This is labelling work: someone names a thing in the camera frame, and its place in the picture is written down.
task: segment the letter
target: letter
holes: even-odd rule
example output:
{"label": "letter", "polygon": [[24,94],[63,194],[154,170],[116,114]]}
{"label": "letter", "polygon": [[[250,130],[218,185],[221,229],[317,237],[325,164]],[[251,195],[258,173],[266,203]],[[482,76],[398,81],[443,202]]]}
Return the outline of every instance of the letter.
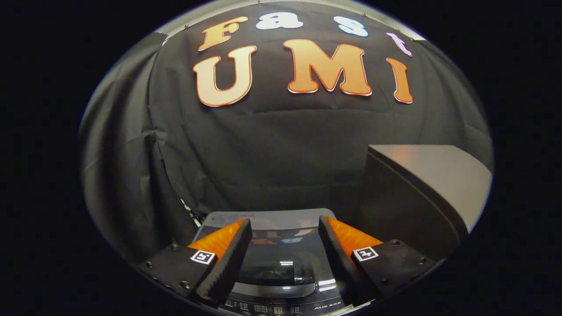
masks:
{"label": "letter", "polygon": [[313,230],[314,230],[313,228],[310,228],[310,229],[301,229],[301,230],[298,231],[298,233],[295,234],[294,237],[306,235],[306,234],[312,232]]}
{"label": "letter", "polygon": [[281,236],[277,235],[277,232],[268,231],[268,238],[281,238]]}
{"label": "letter", "polygon": [[282,239],[281,242],[282,243],[296,243],[302,240],[302,237],[299,238],[288,238],[288,239]]}
{"label": "letter", "polygon": [[401,40],[400,38],[398,38],[398,36],[396,36],[396,34],[392,34],[392,33],[387,33],[388,36],[392,37],[392,39],[394,40],[394,42],[396,43],[396,46],[398,46],[398,48],[406,55],[412,57],[412,52],[410,52],[407,48],[406,48],[406,43],[404,43],[403,40]]}
{"label": "letter", "polygon": [[254,245],[275,245],[276,242],[267,239],[252,239]]}
{"label": "letter", "polygon": [[283,46],[293,52],[294,80],[288,84],[292,93],[314,93],[318,83],[312,79],[312,71],[318,75],[324,88],[334,91],[339,76],[344,73],[339,88],[347,94],[370,96],[373,92],[367,83],[363,55],[365,52],[353,45],[340,44],[332,58],[308,39],[291,39]]}
{"label": "letter", "polygon": [[204,51],[209,47],[228,41],[230,39],[230,35],[224,35],[224,33],[236,32],[238,30],[238,23],[246,22],[247,20],[248,17],[241,16],[236,19],[211,26],[210,28],[204,30],[202,33],[205,33],[205,41],[203,42],[203,45],[199,47],[199,51]]}
{"label": "letter", "polygon": [[397,101],[410,104],[414,101],[414,98],[410,94],[410,88],[408,87],[408,78],[406,77],[406,65],[397,61],[393,58],[387,58],[387,62],[392,66],[392,71],[394,71],[394,79],[396,81],[396,91],[394,91],[394,98]]}
{"label": "letter", "polygon": [[228,57],[234,59],[235,79],[232,87],[219,90],[215,81],[215,65],[220,57],[207,58],[193,67],[197,74],[197,96],[207,106],[219,107],[238,102],[243,98],[252,85],[252,60],[251,55],[257,51],[255,46],[237,48]]}
{"label": "letter", "polygon": [[297,15],[290,12],[275,12],[262,15],[260,20],[256,24],[256,27],[260,30],[273,30],[277,28],[296,29],[303,25],[298,20]]}
{"label": "letter", "polygon": [[343,16],[335,16],[334,21],[339,23],[339,28],[346,33],[361,37],[369,36],[369,33],[367,33],[367,31],[365,30],[363,24],[355,20],[351,20]]}

